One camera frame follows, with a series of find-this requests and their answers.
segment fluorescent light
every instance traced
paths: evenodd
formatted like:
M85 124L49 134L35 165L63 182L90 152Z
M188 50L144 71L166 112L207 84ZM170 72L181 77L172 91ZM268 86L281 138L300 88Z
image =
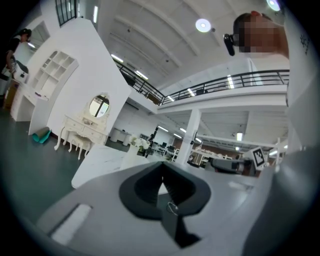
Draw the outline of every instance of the fluorescent light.
M170 96L168 96L168 98L172 101L172 102L174 102L175 100L173 99L173 98L171 98Z
M139 76L142 76L145 80L148 80L148 77L146 77L144 74L142 74L140 71L136 71L136 74L138 74Z
M188 88L188 92L191 94L191 96L196 96L190 88Z
M208 20L200 18L195 22L195 27L202 33L209 32L211 29L211 24Z
M278 153L278 151L276 150L276 151L273 151L273 152L271 152L270 154L269 154L269 156L273 156L273 155L275 155L275 154L277 154Z
M235 86L234 86L234 82L232 81L231 75L228 74L227 77L228 77L228 82L229 82L229 88L234 89Z
M161 126L158 126L158 127L159 127L160 129L164 130L165 132L168 132L167 129L165 129L165 128L161 127Z
M122 59L120 59L119 57L117 57L116 55L113 55L113 54L111 54L111 57L112 58L114 58L114 59L116 59L117 61L119 61L119 62L124 62Z
M236 140L237 140L237 141L242 141L242 135L243 135L242 132L237 132L237 134L236 134Z
M93 22L97 23L97 16L98 16L98 6L94 7L94 12L93 12Z

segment chair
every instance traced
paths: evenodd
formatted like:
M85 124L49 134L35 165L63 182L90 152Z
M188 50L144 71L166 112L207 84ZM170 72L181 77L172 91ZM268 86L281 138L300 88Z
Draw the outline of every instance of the chair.
M69 152L71 152L71 150L72 150L72 143L73 142L75 142L75 145L76 145L75 151L77 151L78 147L80 147L78 160L80 160L82 149L86 149L86 151L84 153L84 157L86 157L90 148L91 148L91 140L88 138L85 138L85 137L81 137L79 135L74 135L71 142L70 142Z

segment white drawer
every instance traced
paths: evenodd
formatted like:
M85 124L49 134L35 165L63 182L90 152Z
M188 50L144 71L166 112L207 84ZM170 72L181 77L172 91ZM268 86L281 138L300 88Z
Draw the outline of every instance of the white drawer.
M101 140L102 136L103 136L102 133L99 133L99 132L92 130L88 127L84 127L83 133L90 136L90 137L92 136L92 137L96 138L97 140Z
M82 132L84 129L84 125L78 122L73 121L72 119L67 119L66 120L66 125L69 127L72 127L73 129L75 129L78 132Z

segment white shirt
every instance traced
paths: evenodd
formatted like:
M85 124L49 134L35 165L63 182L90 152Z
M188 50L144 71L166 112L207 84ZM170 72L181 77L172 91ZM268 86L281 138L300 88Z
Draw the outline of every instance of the white shirt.
M287 152L291 153L320 144L320 61L296 17L287 9L284 15L290 61Z

